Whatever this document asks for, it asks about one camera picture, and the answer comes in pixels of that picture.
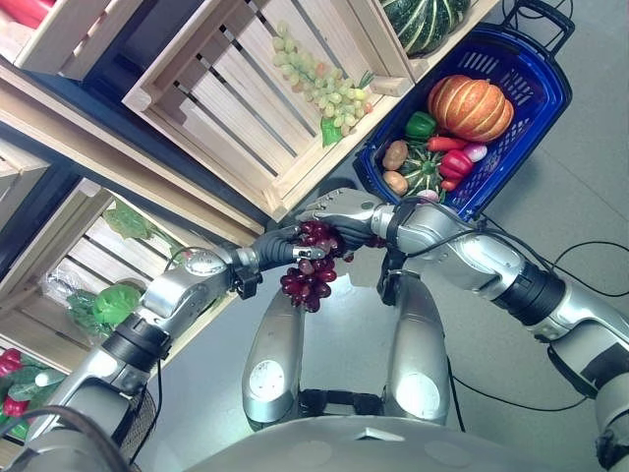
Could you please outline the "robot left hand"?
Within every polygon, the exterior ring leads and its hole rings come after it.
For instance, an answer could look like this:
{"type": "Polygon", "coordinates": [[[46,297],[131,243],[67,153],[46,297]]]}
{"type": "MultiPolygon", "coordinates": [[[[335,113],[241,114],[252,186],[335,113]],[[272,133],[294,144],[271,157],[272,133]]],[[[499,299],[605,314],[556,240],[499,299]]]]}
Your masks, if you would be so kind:
{"type": "Polygon", "coordinates": [[[322,260],[327,253],[315,246],[304,246],[299,236],[301,227],[291,225],[261,235],[252,244],[257,255],[257,266],[261,271],[286,266],[295,261],[322,260]]]}

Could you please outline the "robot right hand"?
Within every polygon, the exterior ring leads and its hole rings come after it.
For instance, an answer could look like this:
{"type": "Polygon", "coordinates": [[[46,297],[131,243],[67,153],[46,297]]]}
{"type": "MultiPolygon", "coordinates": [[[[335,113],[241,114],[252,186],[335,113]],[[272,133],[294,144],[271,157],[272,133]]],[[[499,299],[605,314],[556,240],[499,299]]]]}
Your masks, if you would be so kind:
{"type": "Polygon", "coordinates": [[[375,235],[376,218],[383,210],[392,210],[377,196],[351,188],[330,191],[296,215],[299,222],[318,221],[331,226],[339,234],[348,251],[366,246],[375,235]]]}

